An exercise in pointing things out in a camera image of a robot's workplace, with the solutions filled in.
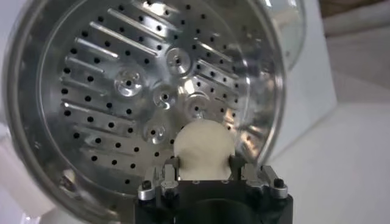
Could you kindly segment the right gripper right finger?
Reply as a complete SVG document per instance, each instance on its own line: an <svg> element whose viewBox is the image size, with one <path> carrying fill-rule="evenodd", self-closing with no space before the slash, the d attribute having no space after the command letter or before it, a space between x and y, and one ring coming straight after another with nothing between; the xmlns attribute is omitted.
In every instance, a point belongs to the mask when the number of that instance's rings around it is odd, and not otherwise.
<svg viewBox="0 0 390 224"><path fill-rule="evenodd" d="M279 178L271 166L255 166L241 156L230 155L228 158L232 180L244 181L248 186L261 193L268 192L278 200L288 198L288 187Z"/></svg>

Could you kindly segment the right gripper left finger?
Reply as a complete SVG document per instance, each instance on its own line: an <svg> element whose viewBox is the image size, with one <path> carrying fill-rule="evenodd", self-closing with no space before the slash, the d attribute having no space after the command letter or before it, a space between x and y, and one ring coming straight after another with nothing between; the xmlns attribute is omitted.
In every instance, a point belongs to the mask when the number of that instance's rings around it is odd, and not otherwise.
<svg viewBox="0 0 390 224"><path fill-rule="evenodd" d="M148 168L138 187L139 200L153 200L160 196L170 200L178 195L180 160L178 157L167 159L162 166Z"/></svg>

